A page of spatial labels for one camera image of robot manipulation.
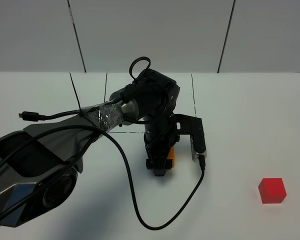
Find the white table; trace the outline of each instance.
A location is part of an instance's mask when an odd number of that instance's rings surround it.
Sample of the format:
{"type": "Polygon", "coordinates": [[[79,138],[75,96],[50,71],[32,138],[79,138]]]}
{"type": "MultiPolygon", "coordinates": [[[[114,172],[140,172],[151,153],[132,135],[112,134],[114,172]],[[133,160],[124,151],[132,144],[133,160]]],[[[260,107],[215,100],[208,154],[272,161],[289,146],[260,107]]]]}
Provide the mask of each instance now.
{"type": "MultiPolygon", "coordinates": [[[[84,156],[84,170],[71,196],[17,228],[1,227],[0,240],[299,240],[300,74],[193,74],[195,106],[191,75],[167,75],[181,86],[175,112],[194,115],[195,107],[202,118],[208,154],[203,182],[174,223],[160,231],[139,223],[121,155],[103,137],[84,156]],[[283,178],[287,197],[282,204],[264,205],[258,184],[276,177],[283,178]]],[[[104,96],[105,74],[77,73],[72,78],[82,105],[101,103],[129,83],[127,74],[108,73],[104,96]],[[119,84],[119,79],[126,82],[119,84]]],[[[14,87],[0,101],[0,116],[6,119],[0,120],[0,137],[28,124],[13,118],[15,113],[53,114],[78,107],[68,73],[0,73],[0,96],[6,84],[14,87]],[[41,81],[31,82],[39,76],[41,81]],[[37,90],[31,101],[20,100],[31,84],[34,91],[38,84],[48,87],[37,90]]],[[[127,128],[131,130],[117,127],[111,135],[127,155],[140,214],[158,226],[187,199],[200,168],[191,160],[189,137],[181,136],[175,168],[165,177],[154,177],[145,166],[143,130],[127,128]]]]}

